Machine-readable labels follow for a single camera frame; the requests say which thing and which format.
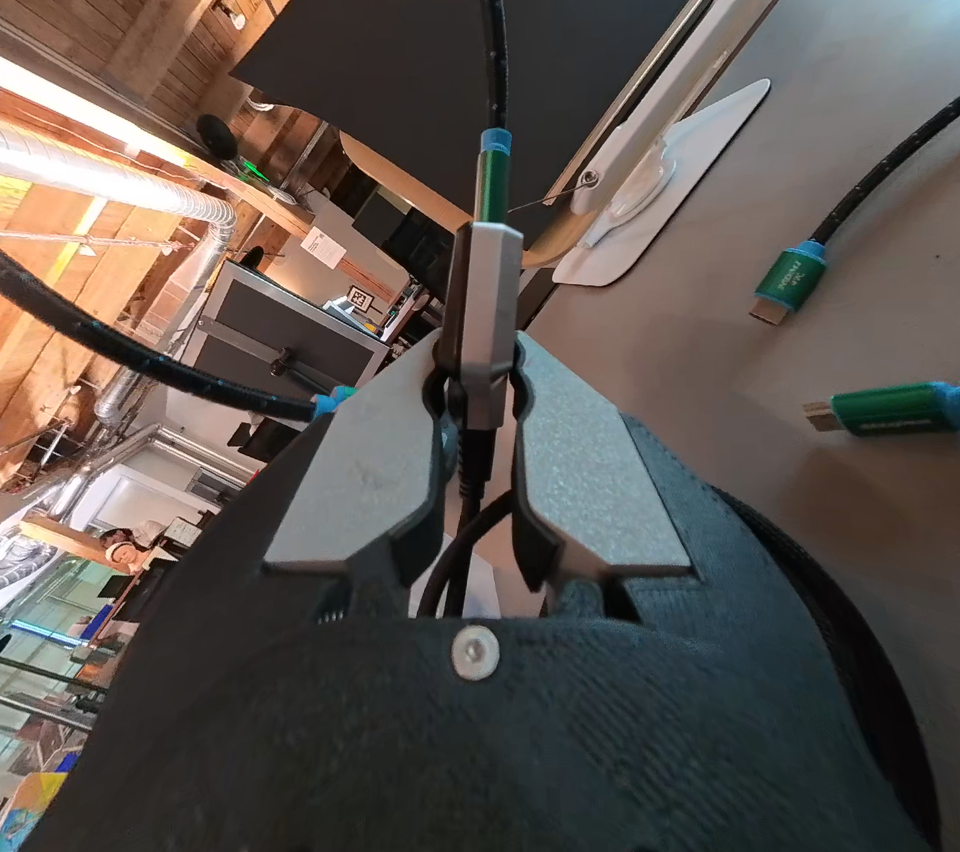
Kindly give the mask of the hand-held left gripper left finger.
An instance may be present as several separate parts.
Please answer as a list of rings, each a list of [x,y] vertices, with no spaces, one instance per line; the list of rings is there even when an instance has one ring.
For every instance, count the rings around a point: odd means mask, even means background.
[[[411,586],[443,544],[454,425],[438,377],[435,330],[345,400],[330,419],[264,562],[296,573],[345,571],[387,546]]]

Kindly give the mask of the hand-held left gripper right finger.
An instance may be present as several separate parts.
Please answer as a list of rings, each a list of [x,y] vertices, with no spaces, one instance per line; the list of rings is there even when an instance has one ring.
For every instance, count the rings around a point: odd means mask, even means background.
[[[510,372],[511,547],[557,613],[574,583],[605,597],[694,586],[694,564],[622,413],[526,332]]]

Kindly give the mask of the grey metal hub adapter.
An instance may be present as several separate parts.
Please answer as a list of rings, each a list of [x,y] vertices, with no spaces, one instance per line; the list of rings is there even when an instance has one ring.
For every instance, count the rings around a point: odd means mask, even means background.
[[[455,234],[435,362],[461,430],[490,432],[503,424],[522,256],[522,234],[505,224],[469,221]]]

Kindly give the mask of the grey framed display panel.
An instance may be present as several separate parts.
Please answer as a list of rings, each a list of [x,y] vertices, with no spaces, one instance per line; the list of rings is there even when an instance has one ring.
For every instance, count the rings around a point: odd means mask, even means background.
[[[260,273],[227,261],[198,312],[181,361],[286,400],[361,387],[388,347]]]

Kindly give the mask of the white paper sign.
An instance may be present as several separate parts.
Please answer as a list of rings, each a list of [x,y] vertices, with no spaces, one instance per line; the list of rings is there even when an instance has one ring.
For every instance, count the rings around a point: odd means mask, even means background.
[[[347,254],[347,250],[333,237],[314,226],[301,242],[301,248],[325,267],[336,270]]]

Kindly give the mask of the thin metal rod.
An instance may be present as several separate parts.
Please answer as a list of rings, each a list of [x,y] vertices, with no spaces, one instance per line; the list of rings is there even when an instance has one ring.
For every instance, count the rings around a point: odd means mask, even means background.
[[[558,198],[571,195],[572,193],[574,193],[574,192],[576,192],[576,191],[579,191],[579,190],[581,190],[581,189],[583,189],[583,188],[593,188],[593,187],[594,187],[594,186],[591,186],[591,185],[586,185],[586,186],[582,186],[582,185],[573,186],[573,187],[570,187],[570,188],[568,188],[568,189],[565,189],[565,190],[562,190],[562,191],[560,191],[560,192],[557,192],[556,194],[547,195],[547,196],[545,196],[545,197],[543,197],[543,198],[541,198],[541,199],[537,199],[537,200],[534,200],[534,201],[531,201],[531,202],[528,202],[528,203],[523,203],[523,204],[521,204],[521,205],[514,206],[514,207],[512,207],[512,208],[510,208],[510,209],[508,210],[507,214],[515,213],[515,212],[518,212],[518,211],[520,211],[520,210],[525,210],[525,209],[528,209],[528,208],[533,208],[533,207],[535,207],[535,206],[549,206],[549,205],[551,205],[553,202],[555,202]]]

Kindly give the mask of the black round ceiling device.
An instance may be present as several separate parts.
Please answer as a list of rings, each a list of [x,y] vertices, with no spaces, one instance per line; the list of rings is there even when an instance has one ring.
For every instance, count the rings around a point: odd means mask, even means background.
[[[221,118],[214,114],[200,114],[195,126],[200,143],[217,161],[230,162],[237,157],[237,139]]]

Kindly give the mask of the ceiling light strip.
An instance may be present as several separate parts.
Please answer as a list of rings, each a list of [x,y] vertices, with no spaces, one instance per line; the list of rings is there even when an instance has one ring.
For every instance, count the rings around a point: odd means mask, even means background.
[[[188,167],[191,162],[183,149],[4,57],[1,58],[1,88],[164,162],[181,168]]]

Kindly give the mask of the black monitor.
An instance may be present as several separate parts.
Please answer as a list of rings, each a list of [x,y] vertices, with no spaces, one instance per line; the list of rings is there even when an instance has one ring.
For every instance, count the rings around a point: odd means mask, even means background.
[[[675,124],[765,0],[289,0],[234,75],[328,121],[351,161],[455,233],[506,88],[506,207],[562,257]]]

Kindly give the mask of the silver ventilation duct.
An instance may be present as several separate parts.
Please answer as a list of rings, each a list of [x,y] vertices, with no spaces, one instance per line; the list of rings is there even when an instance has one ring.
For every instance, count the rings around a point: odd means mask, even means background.
[[[186,276],[193,280],[187,291],[188,305],[205,289],[234,236],[236,213],[226,201],[6,121],[1,123],[1,159],[4,175],[33,185],[206,222],[205,236],[183,263]],[[2,297],[55,332],[172,389],[235,408],[246,402],[240,386],[228,385],[121,334],[55,292],[6,253],[1,258]]]

